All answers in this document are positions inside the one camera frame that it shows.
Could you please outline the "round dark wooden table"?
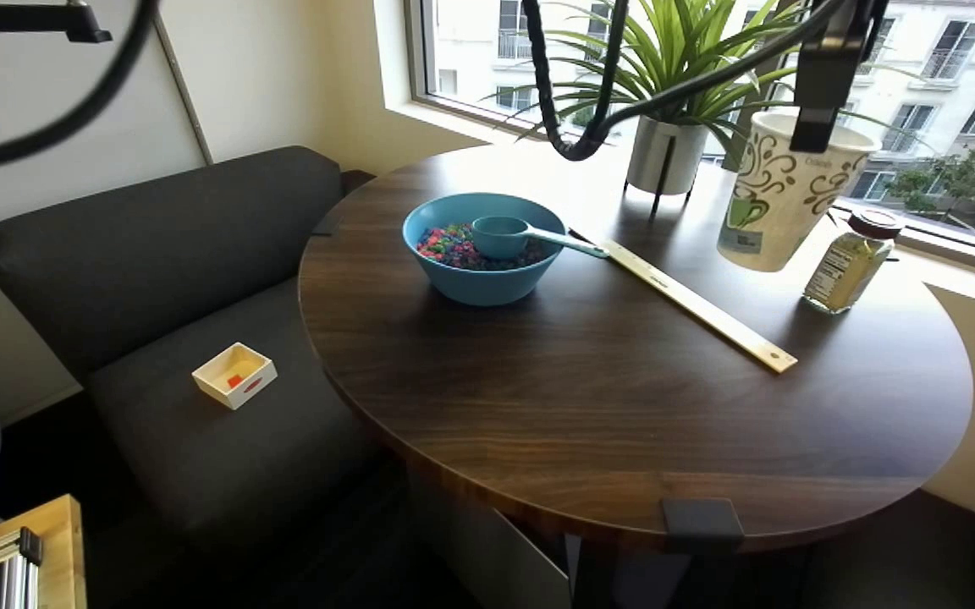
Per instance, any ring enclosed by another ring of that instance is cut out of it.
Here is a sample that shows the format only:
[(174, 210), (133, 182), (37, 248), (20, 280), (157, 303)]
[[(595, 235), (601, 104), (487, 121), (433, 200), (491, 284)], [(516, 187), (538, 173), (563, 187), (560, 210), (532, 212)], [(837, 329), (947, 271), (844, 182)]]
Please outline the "round dark wooden table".
[[(420, 160), (346, 196), (302, 256), (302, 312), (323, 368), (425, 479), (543, 534), (577, 534), (607, 570), (676, 550), (669, 505), (710, 505), (746, 550), (837, 534), (925, 488), (975, 403), (960, 335), (938, 297), (886, 266), (828, 318), (800, 300), (813, 256), (779, 273), (719, 254), (731, 178), (701, 177), (688, 210), (645, 220), (610, 157), (536, 144)], [(772, 372), (610, 259), (560, 256), (510, 308), (425, 288), (403, 217), (442, 193), (516, 193), (577, 235), (617, 241), (783, 344)]]

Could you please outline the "wooden aluminium robot stand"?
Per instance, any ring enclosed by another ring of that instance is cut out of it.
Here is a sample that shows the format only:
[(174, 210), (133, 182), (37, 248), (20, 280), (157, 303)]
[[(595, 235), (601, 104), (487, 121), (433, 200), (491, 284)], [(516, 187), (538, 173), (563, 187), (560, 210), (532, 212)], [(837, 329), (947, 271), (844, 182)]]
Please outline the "wooden aluminium robot stand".
[(71, 494), (0, 521), (0, 609), (88, 609), (82, 505)]

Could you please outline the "patterned paper cup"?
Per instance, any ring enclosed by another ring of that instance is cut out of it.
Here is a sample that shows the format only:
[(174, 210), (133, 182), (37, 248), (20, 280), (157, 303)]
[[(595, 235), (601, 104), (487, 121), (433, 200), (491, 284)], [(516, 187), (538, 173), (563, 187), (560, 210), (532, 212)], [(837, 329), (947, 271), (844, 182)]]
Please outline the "patterned paper cup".
[(821, 152), (795, 152), (791, 111), (755, 111), (729, 196), (719, 250), (750, 271), (783, 271), (844, 187), (862, 168), (874, 141), (837, 126)]

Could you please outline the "yellow wooden ruler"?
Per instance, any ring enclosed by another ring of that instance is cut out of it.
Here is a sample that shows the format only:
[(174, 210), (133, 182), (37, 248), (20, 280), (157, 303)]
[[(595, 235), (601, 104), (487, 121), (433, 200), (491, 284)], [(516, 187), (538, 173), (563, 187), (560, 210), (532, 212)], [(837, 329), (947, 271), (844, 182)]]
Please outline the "yellow wooden ruler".
[(643, 259), (628, 248), (624, 248), (617, 241), (595, 241), (595, 250), (607, 259), (614, 259), (617, 266), (624, 266), (625, 273), (634, 273), (636, 280), (643, 280), (645, 288), (652, 288), (661, 297), (675, 300), (680, 312), (697, 318), (704, 329), (710, 329), (715, 335), (731, 342), (739, 351), (750, 355), (769, 372), (783, 375), (795, 367), (791, 351), (769, 342), (765, 335), (757, 335), (755, 329), (749, 329), (746, 322), (739, 322), (733, 315), (729, 315), (723, 308), (706, 300), (704, 294), (692, 290), (688, 284), (680, 284), (668, 271), (652, 266), (651, 259)]

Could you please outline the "white plant pot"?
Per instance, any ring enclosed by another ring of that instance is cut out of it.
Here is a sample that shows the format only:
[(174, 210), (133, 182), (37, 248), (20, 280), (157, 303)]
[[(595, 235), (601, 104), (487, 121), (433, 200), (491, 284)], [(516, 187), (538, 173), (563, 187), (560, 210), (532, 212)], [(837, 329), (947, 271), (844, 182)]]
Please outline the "white plant pot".
[(625, 182), (668, 196), (692, 193), (704, 139), (704, 126), (676, 126), (643, 114), (636, 121)]

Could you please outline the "green potted plant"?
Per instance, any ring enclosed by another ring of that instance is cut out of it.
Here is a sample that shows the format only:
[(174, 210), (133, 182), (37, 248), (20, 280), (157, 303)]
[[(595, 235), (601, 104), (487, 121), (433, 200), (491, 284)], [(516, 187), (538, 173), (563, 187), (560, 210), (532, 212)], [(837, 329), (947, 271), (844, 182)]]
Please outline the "green potted plant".
[(547, 31), (538, 0), (518, 0), (536, 76), (536, 130), (563, 160), (590, 160), (618, 121), (704, 126), (720, 144), (750, 90), (784, 79), (765, 72), (804, 36), (803, 0), (760, 0), (729, 28), (733, 0), (614, 0), (583, 8), (600, 33)]

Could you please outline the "small glass jar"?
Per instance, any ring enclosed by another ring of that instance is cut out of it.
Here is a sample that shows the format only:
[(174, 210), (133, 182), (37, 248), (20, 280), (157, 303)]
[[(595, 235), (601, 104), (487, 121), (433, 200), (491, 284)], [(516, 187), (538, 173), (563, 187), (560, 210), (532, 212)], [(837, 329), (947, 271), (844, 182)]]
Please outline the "small glass jar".
[(817, 263), (803, 300), (825, 315), (851, 312), (892, 250), (902, 231), (905, 225), (886, 210), (856, 210), (845, 220), (845, 231), (825, 248), (821, 259)]

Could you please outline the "teal measuring scoop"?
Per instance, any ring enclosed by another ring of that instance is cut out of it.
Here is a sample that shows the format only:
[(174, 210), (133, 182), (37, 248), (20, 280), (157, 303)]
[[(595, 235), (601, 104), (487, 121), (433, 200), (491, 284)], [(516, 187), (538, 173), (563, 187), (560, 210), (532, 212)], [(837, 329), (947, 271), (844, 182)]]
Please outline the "teal measuring scoop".
[(543, 231), (523, 217), (477, 217), (469, 225), (473, 248), (491, 259), (532, 263), (560, 250), (600, 256), (600, 248), (560, 231)]

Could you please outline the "dark grey sofa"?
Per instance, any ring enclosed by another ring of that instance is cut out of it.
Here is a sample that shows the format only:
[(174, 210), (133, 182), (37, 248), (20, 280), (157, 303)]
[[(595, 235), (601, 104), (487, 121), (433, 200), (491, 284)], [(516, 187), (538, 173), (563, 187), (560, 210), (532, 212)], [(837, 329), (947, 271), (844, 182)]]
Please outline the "dark grey sofa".
[[(0, 220), (0, 290), (88, 393), (158, 521), (201, 554), (263, 554), (370, 478), (381, 443), (302, 325), (298, 259), (365, 177), (303, 144)], [(248, 406), (192, 372), (244, 342)]]

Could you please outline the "small white open box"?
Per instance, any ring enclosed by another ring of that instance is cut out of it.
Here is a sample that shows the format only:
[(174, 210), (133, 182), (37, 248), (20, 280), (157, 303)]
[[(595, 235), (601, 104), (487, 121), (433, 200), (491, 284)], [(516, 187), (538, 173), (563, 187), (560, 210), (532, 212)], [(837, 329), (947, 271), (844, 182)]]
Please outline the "small white open box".
[(192, 372), (197, 389), (227, 411), (248, 406), (274, 379), (274, 363), (244, 342), (227, 344)]

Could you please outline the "blue bowl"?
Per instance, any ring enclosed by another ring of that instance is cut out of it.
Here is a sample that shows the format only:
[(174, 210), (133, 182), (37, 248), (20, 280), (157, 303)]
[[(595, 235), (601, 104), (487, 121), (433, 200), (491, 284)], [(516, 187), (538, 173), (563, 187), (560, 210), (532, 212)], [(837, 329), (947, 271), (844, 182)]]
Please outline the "blue bowl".
[(566, 231), (547, 205), (523, 196), (447, 193), (403, 217), (403, 243), (425, 280), (456, 303), (502, 308), (529, 297), (563, 248), (529, 241), (516, 256), (487, 256), (473, 243), (469, 225), (477, 217), (522, 217), (543, 231)]

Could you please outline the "colourful beads in bowl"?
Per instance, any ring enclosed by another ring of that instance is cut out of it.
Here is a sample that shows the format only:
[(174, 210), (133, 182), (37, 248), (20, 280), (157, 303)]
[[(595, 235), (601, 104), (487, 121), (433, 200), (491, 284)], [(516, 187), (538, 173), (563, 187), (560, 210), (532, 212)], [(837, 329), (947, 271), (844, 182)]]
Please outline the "colourful beads in bowl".
[(479, 266), (483, 254), (473, 248), (469, 227), (433, 227), (415, 250), (437, 263)]

